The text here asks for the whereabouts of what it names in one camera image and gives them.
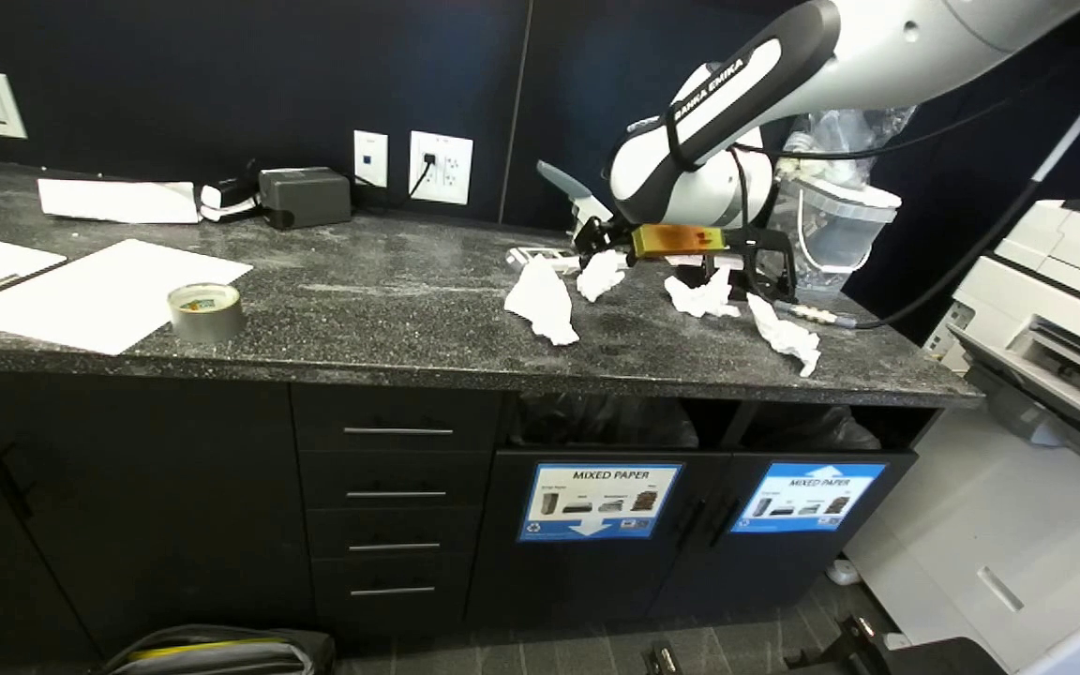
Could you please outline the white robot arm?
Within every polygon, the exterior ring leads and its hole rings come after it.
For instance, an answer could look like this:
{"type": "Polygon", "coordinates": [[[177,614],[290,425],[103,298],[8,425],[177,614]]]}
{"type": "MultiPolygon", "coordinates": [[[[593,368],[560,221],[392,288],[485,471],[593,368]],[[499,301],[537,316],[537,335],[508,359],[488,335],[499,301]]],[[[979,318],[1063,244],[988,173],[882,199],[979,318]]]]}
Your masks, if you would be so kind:
{"type": "Polygon", "coordinates": [[[625,129],[607,190],[632,226],[753,226],[777,164],[742,150],[809,113],[904,113],[1003,68],[1080,0],[799,0],[625,129]]]}

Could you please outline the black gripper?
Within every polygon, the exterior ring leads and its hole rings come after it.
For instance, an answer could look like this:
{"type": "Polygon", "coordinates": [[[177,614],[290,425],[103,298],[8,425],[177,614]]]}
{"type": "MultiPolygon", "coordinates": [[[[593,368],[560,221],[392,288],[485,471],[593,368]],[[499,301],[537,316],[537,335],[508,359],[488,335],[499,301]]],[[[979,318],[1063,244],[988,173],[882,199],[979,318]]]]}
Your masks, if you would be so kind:
{"type": "Polygon", "coordinates": [[[660,260],[649,260],[649,263],[660,263],[668,269],[715,269],[715,263],[709,254],[660,254],[660,260]]]}

